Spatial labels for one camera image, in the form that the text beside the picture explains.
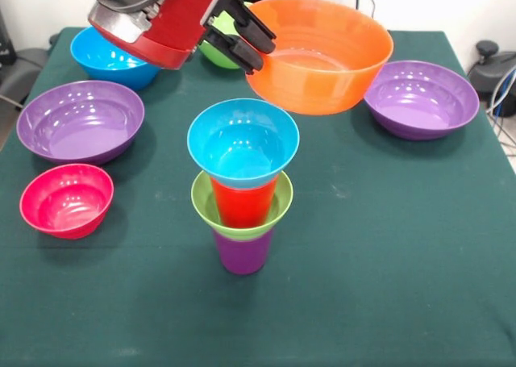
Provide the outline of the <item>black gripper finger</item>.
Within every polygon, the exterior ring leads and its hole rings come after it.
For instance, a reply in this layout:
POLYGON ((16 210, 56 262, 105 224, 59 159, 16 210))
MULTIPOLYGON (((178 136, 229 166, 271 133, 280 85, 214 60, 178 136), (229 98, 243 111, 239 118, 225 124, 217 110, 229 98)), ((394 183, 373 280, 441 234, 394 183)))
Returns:
POLYGON ((215 15, 228 13, 234 20, 236 31, 259 52, 269 54, 276 45, 276 35, 245 5, 244 0, 218 0, 215 15))
POLYGON ((242 69, 252 75, 261 71, 264 61, 259 51, 243 37, 225 34, 213 25, 205 24, 201 53, 214 65, 223 69, 242 69))

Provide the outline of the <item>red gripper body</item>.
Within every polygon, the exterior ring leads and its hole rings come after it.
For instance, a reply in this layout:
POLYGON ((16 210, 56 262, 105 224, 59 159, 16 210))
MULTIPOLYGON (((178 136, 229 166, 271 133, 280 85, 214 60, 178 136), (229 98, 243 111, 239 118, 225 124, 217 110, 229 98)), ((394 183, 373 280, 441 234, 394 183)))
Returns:
POLYGON ((88 20, 115 46, 150 64, 179 69, 205 32, 218 0, 96 0, 88 20))

